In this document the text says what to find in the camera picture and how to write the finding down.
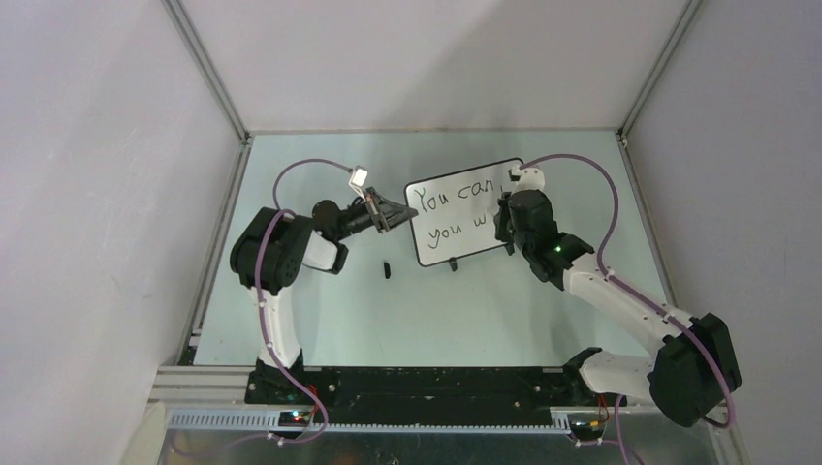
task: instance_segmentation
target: purple cable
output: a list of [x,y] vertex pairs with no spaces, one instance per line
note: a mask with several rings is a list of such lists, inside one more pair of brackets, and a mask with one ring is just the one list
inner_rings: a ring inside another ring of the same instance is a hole
[[[612,234],[614,234],[614,229],[617,227],[617,217],[619,215],[619,196],[617,193],[617,186],[614,184],[614,180],[611,178],[608,172],[605,171],[605,169],[602,168],[601,165],[587,157],[567,153],[545,155],[534,160],[531,160],[530,162],[522,165],[521,168],[529,168],[539,163],[556,159],[577,160],[580,162],[585,162],[591,165],[592,167],[596,168],[600,172],[600,174],[602,174],[603,177],[605,177],[605,180],[608,181],[608,186],[611,188],[611,195],[614,198],[614,214],[611,216],[611,224],[608,226],[608,230],[605,232],[605,236],[602,238],[602,242],[599,244],[599,250],[597,250],[596,252],[597,265],[599,266],[600,272],[602,272],[606,279],[613,281],[614,284],[622,288],[631,296],[643,302],[648,308],[653,310],[660,317],[666,317],[668,315],[668,312],[666,312],[661,306],[656,304],[654,301],[650,300],[644,294],[632,288],[619,278],[615,276],[608,276],[608,268],[605,266],[603,254],[605,253],[605,246],[608,245],[608,242],[611,240]],[[684,334],[685,337],[687,337],[688,340],[691,341],[691,343],[696,347],[697,351],[699,351],[700,355],[702,355],[702,357],[708,363],[708,367],[711,368],[711,372],[713,373],[716,380],[719,382],[719,388],[722,390],[722,395],[725,397],[725,402],[728,406],[728,420],[725,423],[720,423],[708,417],[705,417],[704,420],[708,424],[715,426],[717,428],[730,428],[736,421],[737,409],[736,405],[734,404],[734,398],[731,396],[731,390],[728,388],[728,383],[725,381],[725,377],[722,375],[722,370],[719,369],[719,365],[716,363],[716,360],[713,359],[711,353],[708,352],[708,349],[705,347],[705,344],[703,344],[702,341],[700,341],[690,329],[685,327],[685,325],[683,325],[682,322],[680,322],[674,317],[670,317],[668,321],[670,321],[678,330],[682,331],[682,334]]]
[[[602,442],[600,443],[599,441],[580,441],[573,434],[570,434],[570,435],[565,436],[565,437],[568,438],[568,440],[571,441],[574,444],[579,442],[580,447],[582,447],[582,446],[602,446],[603,444],[605,444],[607,446],[619,446],[619,442],[614,441],[612,439],[603,439]],[[640,465],[645,465],[645,462],[643,461],[642,457],[640,457],[637,452],[635,452],[633,449],[629,448],[628,446],[625,446],[625,450],[627,450],[628,453],[630,453],[634,457],[634,459],[637,461],[637,463],[639,463]]]
[[282,437],[277,437],[278,442],[282,444],[301,444],[307,443],[314,439],[317,439],[321,434],[326,431],[326,428],[329,427],[329,412],[326,410],[326,406],[323,402],[313,393],[311,389],[305,387],[294,378],[291,373],[288,372],[288,369],[282,364],[282,361],[277,357],[277,354],[274,353],[274,344],[271,342],[271,338],[269,337],[269,332],[266,330],[266,308],[265,303],[266,300],[263,298],[263,286],[260,283],[260,271],[263,268],[263,256],[266,254],[266,246],[269,243],[269,239],[271,238],[271,233],[274,231],[274,227],[277,226],[277,223],[282,219],[282,217],[288,213],[291,216],[297,216],[296,213],[289,209],[279,210],[271,218],[271,222],[269,223],[269,227],[266,228],[266,233],[263,234],[263,240],[260,245],[260,250],[257,252],[257,262],[254,264],[254,286],[257,288],[257,301],[259,303],[258,311],[260,314],[260,329],[263,332],[263,343],[266,345],[266,349],[269,351],[269,355],[271,359],[274,360],[274,364],[277,365],[277,368],[280,370],[280,373],[283,374],[284,377],[288,381],[291,382],[292,385],[296,386],[299,390],[305,393],[311,400],[314,401],[314,404],[320,408],[320,412],[323,413],[323,425],[320,429],[309,435],[308,437],[298,437],[297,439],[286,439]]
[[257,302],[258,311],[260,315],[260,330],[263,333],[263,343],[266,345],[266,349],[269,351],[271,359],[274,360],[274,363],[277,365],[277,368],[280,370],[283,376],[285,376],[286,379],[288,379],[288,381],[291,382],[291,384],[293,384],[299,390],[304,392],[312,401],[314,401],[317,407],[319,407],[320,412],[323,413],[323,425],[317,432],[304,438],[300,436],[296,439],[287,439],[281,436],[277,436],[276,434],[271,432],[254,433],[249,434],[247,436],[243,436],[219,448],[207,450],[205,452],[183,452],[182,450],[177,448],[176,444],[174,443],[174,439],[172,439],[172,451],[177,455],[180,455],[185,458],[204,458],[212,456],[216,453],[220,453],[224,450],[231,449],[234,446],[238,446],[246,441],[263,438],[276,439],[279,444],[302,444],[317,439],[329,427],[329,412],[328,410],[326,410],[326,406],[313,392],[311,392],[311,389],[305,387],[303,384],[297,381],[297,379],[295,379],[294,376],[291,375],[291,373],[288,372],[288,369],[285,367],[285,365],[282,364],[282,361],[280,361],[280,359],[277,357],[277,354],[274,352],[274,345],[269,337],[269,332],[266,330],[266,300],[263,298],[263,288],[262,284],[260,283],[260,270],[263,268],[263,257],[266,254],[266,246],[269,243],[269,239],[271,238],[271,233],[274,231],[274,228],[277,226],[277,223],[282,219],[283,216],[285,216],[286,213],[288,213],[291,216],[297,216],[292,210],[286,209],[277,211],[274,217],[271,218],[269,226],[266,228],[266,232],[263,234],[263,241],[260,246],[260,250],[257,253],[257,261],[254,264],[254,286],[257,288]]
[[286,172],[288,172],[291,169],[296,168],[300,165],[305,165],[306,163],[325,163],[326,165],[331,165],[333,167],[337,167],[337,168],[339,168],[343,171],[348,171],[348,172],[352,171],[350,168],[346,167],[345,165],[340,165],[337,162],[333,162],[331,160],[326,160],[325,158],[306,158],[305,160],[300,160],[298,162],[292,163],[291,165],[285,167],[285,170],[281,171],[280,174],[277,175],[277,178],[274,180],[274,188],[272,189],[271,194],[274,197],[274,206],[276,206],[278,210],[280,209],[280,201],[277,199],[277,186],[280,184],[280,179],[282,179],[282,176],[284,176]]

